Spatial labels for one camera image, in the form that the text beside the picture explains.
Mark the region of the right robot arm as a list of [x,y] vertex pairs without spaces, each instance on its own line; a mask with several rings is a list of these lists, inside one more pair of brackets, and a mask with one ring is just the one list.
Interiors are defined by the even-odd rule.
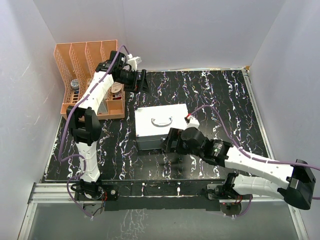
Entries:
[[195,155],[212,166],[250,173],[230,173],[224,184],[211,194],[230,199],[243,195],[269,196],[301,209],[311,208],[316,178],[306,161],[277,161],[248,153],[220,139],[209,139],[195,127],[171,128],[161,140],[167,153]]

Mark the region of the silver metal medicine case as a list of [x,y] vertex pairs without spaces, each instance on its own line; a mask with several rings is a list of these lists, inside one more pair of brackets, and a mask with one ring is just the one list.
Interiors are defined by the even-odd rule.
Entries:
[[184,130],[186,104],[140,107],[134,111],[135,135],[140,151],[158,150],[171,128]]

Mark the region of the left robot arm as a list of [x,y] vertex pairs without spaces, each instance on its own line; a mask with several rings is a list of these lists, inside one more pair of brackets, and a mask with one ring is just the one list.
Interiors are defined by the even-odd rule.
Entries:
[[76,143],[80,161],[79,183],[72,190],[92,200],[105,194],[97,160],[97,141],[102,127],[98,110],[114,83],[124,86],[126,92],[148,93],[146,70],[138,71],[139,56],[111,51],[109,59],[100,62],[83,97],[67,110],[69,132]]

